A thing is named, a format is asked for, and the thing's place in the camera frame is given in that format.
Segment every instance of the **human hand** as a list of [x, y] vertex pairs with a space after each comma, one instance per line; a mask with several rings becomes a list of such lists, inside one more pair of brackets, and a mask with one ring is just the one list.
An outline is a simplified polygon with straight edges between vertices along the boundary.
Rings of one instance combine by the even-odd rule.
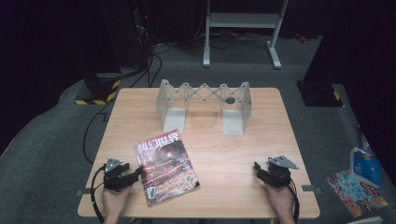
[[274, 208], [280, 224], [295, 224], [293, 218], [294, 197], [287, 187], [274, 188], [265, 184], [268, 192], [268, 199]]
[[103, 189], [102, 204], [105, 208], [105, 224], [116, 224], [125, 207], [132, 185], [116, 192], [111, 189]]

